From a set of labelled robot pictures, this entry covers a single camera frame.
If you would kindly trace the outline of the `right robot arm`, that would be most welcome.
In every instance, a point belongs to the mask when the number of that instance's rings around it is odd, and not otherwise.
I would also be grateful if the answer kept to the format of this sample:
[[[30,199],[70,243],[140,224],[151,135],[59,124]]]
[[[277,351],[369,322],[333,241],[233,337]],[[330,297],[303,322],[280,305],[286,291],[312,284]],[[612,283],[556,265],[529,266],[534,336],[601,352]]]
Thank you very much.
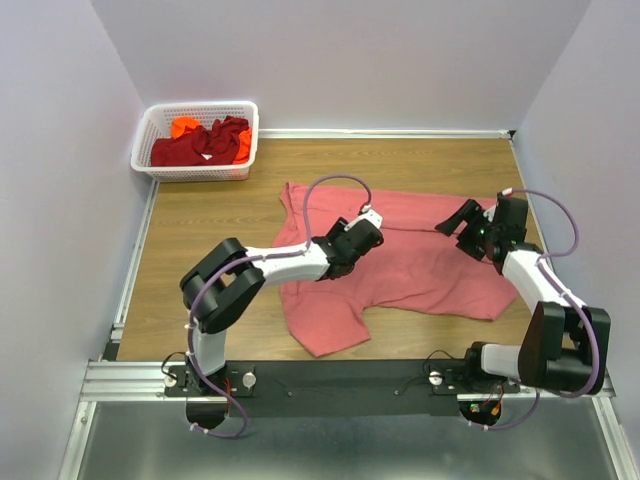
[[[436,226],[462,252],[488,259],[531,312],[521,344],[475,342],[466,368],[472,377],[502,377],[567,398],[595,395],[604,384],[610,316],[574,295],[552,271],[550,254],[527,242],[524,193],[506,189],[488,209],[469,199]]]

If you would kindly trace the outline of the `pink t shirt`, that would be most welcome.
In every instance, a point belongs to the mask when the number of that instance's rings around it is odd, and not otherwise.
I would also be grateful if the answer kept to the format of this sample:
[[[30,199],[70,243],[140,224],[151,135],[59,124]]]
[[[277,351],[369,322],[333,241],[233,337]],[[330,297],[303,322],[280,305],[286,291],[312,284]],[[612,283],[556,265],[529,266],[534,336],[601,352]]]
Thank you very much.
[[[492,264],[469,257],[435,229],[464,202],[460,196],[374,191],[383,244],[342,278],[282,285],[289,333],[321,357],[370,339],[363,320],[369,307],[497,319],[516,299],[515,288]]]

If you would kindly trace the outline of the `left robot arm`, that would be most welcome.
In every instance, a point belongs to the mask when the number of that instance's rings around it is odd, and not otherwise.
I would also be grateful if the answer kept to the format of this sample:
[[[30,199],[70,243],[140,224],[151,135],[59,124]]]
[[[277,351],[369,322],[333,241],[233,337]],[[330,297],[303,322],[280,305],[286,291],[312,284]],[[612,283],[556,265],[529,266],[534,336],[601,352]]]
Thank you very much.
[[[276,247],[246,247],[228,238],[209,252],[179,283],[188,310],[186,366],[196,391],[212,395],[226,364],[227,330],[266,286],[334,280],[383,241],[382,216],[373,210],[338,219],[324,236]]]

